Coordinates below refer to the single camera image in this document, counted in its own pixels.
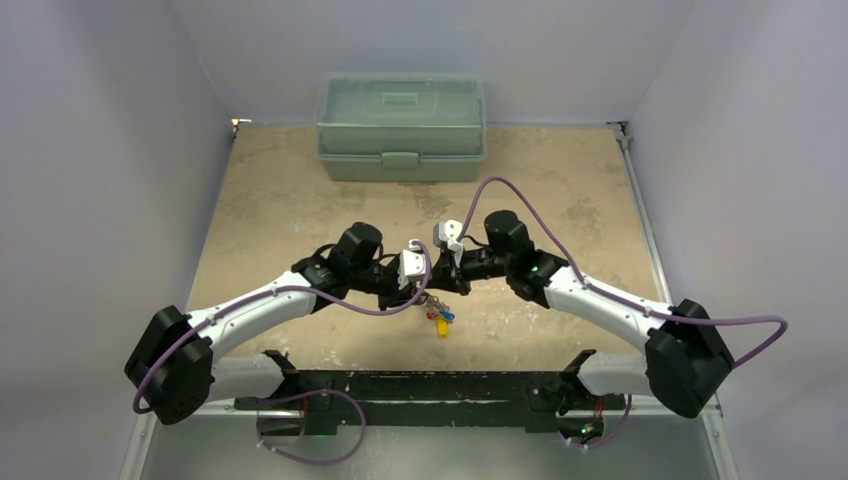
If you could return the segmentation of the metal keyring with keys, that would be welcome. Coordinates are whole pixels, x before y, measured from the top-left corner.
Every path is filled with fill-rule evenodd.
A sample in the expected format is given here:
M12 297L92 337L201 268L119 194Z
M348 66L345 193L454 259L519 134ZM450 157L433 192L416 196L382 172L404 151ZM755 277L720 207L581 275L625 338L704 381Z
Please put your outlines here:
M435 321L437 321L438 319L444 319L439 313L440 310L446 310L446 311L450 311L451 313L453 313L451 311L450 307L446 303L442 302L437 295L432 294L428 291L423 291L421 293L421 295L418 297L418 299L413 303L413 305L423 308L424 312L425 312L425 316L428 312L437 313L438 318Z

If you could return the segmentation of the yellow key tag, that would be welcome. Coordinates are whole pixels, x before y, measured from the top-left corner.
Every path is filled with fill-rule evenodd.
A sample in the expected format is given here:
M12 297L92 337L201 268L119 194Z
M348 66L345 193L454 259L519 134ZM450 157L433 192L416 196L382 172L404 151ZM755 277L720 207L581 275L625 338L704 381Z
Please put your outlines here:
M441 340L446 340L449 338L450 334L450 323L444 319L438 319L436 321L437 334Z

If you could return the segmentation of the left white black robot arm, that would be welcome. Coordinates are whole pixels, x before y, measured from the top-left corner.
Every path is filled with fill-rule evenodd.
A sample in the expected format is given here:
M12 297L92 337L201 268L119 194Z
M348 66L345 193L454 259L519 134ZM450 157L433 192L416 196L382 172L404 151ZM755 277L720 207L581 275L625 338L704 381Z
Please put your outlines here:
M432 278L431 255L418 239L381 258L382 236L372 225L351 225L337 242L318 247L276 278L232 300L183 312L157 310L132 350L124 373L135 388L132 410L165 425L229 398L257 398L284 409L297 399L298 382L285 373L282 354L263 353L245 365L226 356L288 321L331 305L360 315L387 317L416 305Z

